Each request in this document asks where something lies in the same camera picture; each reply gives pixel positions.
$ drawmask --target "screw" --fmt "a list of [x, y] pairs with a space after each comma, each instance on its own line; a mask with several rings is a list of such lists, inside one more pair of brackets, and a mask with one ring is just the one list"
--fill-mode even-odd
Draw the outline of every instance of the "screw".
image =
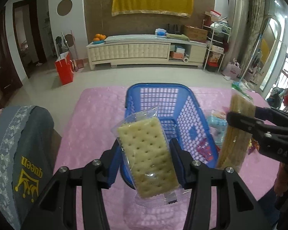
[[62, 166], [59, 168], [59, 172], [61, 172], [61, 173], [65, 173], [67, 170], [68, 170], [68, 167], [66, 167], [66, 166]]
[[194, 166], [200, 166], [200, 165], [201, 165], [201, 162], [200, 162], [199, 160], [194, 160], [194, 161], [192, 161], [192, 164], [193, 164]]
[[232, 167], [227, 167], [227, 168], [226, 168], [226, 172], [227, 172], [227, 173], [232, 174], [232, 173], [234, 173], [234, 171], [235, 171], [235, 170], [234, 170], [234, 168], [232, 168]]
[[92, 161], [92, 164], [94, 166], [99, 166], [101, 164], [101, 161], [99, 159], [95, 159], [95, 160]]

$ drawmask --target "blue plastic basket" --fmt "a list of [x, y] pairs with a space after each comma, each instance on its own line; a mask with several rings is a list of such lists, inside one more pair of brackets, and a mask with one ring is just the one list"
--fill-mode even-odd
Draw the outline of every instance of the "blue plastic basket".
[[[131, 86], [126, 94], [125, 118], [134, 112], [158, 106], [158, 118], [170, 141], [177, 138], [183, 150], [191, 153], [193, 159], [214, 168], [218, 153], [209, 132], [209, 126], [193, 94], [186, 86], [171, 83], [139, 83]], [[196, 150], [203, 139], [207, 139], [213, 159], [207, 161]], [[132, 181], [126, 165], [122, 162], [121, 175], [131, 187]]]

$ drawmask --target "green item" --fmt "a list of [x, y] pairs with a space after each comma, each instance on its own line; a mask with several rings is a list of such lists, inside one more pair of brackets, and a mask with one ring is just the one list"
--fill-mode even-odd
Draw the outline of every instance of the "green item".
[[172, 38], [172, 39], [179, 39], [179, 40], [184, 40], [184, 41], [189, 41], [189, 37], [185, 36], [184, 34], [169, 34], [166, 33], [167, 38]]
[[232, 83], [232, 89], [237, 90], [238, 92], [242, 93], [245, 97], [247, 97], [249, 100], [253, 101], [253, 98], [252, 98], [250, 95], [248, 95], [248, 94], [246, 94], [245, 92], [242, 91], [242, 89], [240, 88], [238, 82], [235, 82], [235, 81], [234, 81], [234, 82]]

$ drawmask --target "tiled floor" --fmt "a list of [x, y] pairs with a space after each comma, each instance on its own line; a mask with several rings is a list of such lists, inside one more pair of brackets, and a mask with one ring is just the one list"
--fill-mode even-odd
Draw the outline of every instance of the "tiled floor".
[[39, 105], [54, 118], [55, 129], [62, 134], [81, 92], [99, 86], [131, 86], [140, 82], [172, 82], [189, 87], [230, 88], [221, 74], [179, 65], [123, 65], [111, 68], [101, 64], [94, 71], [86, 66], [74, 75], [74, 81], [62, 86], [53, 62], [40, 67], [12, 97], [9, 105]]

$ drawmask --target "curtain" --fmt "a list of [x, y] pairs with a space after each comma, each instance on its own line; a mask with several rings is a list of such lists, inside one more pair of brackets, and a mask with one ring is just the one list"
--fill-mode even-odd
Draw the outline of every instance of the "curtain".
[[241, 73], [244, 73], [252, 57], [252, 52], [257, 42], [257, 38], [263, 22], [264, 5], [265, 0], [250, 0], [250, 12], [251, 12], [250, 36], [248, 39], [248, 43], [242, 61], [240, 63], [242, 69]]

